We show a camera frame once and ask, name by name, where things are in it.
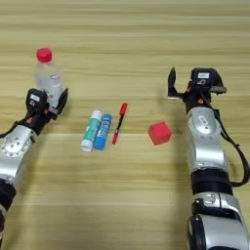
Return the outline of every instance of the marker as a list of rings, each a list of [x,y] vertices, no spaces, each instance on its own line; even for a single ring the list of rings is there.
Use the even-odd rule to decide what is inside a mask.
[[[118,134],[119,134],[119,130],[120,130],[120,127],[121,127],[121,124],[122,124],[122,121],[123,121],[123,117],[125,116],[125,113],[127,111],[127,107],[128,107],[128,104],[127,103],[123,103],[122,106],[121,106],[121,109],[120,109],[120,119],[119,119],[119,123],[118,123],[118,126],[114,132],[114,135],[113,135],[113,140],[112,140],[112,143],[115,145],[116,142],[117,142],[117,139],[118,139]]]

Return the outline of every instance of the plastic bottle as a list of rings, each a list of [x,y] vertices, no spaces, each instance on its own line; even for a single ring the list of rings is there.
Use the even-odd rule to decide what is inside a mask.
[[[86,132],[83,136],[83,141],[81,143],[81,147],[84,151],[87,152],[92,151],[93,143],[97,136],[101,119],[102,119],[102,113],[99,110],[94,110],[89,120]]]
[[[35,79],[37,87],[47,93],[50,111],[55,112],[63,87],[62,72],[53,63],[52,56],[52,51],[48,48],[42,48],[36,52],[38,64],[35,68]]]
[[[108,113],[104,114],[101,121],[100,129],[98,131],[98,135],[94,142],[95,149],[104,150],[111,121],[112,121],[112,115]]]

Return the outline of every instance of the black cable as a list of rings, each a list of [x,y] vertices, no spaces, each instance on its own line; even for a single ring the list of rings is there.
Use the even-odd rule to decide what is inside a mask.
[[[25,116],[25,118],[23,118],[22,120],[20,120],[20,121],[15,121],[14,124],[12,125],[12,127],[11,127],[7,132],[5,132],[5,133],[3,133],[3,134],[0,134],[0,139],[1,139],[1,138],[5,138],[7,135],[9,135],[10,133],[12,133],[12,132],[14,131],[14,129],[15,129],[18,125],[22,124],[22,122],[24,122],[26,119],[30,118],[33,114],[34,114],[34,112],[30,112],[30,113],[28,113],[28,114]]]
[[[216,119],[218,120],[218,122],[220,123],[221,125],[221,128],[222,128],[222,137],[223,139],[225,139],[228,143],[232,144],[233,147],[237,150],[238,154],[239,154],[239,157],[241,159],[241,162],[242,162],[242,166],[243,166],[243,170],[244,170],[244,176],[243,176],[243,179],[241,182],[230,182],[231,185],[233,187],[241,187],[245,184],[248,183],[249,179],[250,179],[250,168],[249,168],[249,163],[244,155],[244,153],[241,151],[241,149],[239,148],[239,144],[236,144],[233,139],[229,136],[226,128],[224,127],[223,125],[223,122],[221,120],[221,117],[219,115],[219,113],[214,109],[214,107],[211,106],[211,104],[209,104],[209,102],[207,101],[207,99],[204,97],[203,93],[201,93],[201,97],[202,99],[204,100],[204,102],[214,110],[214,113],[215,113],[215,117]]]

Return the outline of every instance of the green label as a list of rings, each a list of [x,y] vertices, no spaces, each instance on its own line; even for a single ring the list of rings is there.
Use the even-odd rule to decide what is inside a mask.
[[[90,119],[83,139],[94,142],[95,137],[97,136],[97,133],[98,133],[99,125],[100,125],[100,121],[98,119],[94,119],[94,118]]]

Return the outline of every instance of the red block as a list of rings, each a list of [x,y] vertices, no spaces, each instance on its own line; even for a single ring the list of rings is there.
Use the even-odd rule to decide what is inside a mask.
[[[149,127],[148,134],[155,145],[162,145],[170,140],[172,131],[165,122],[159,122]]]

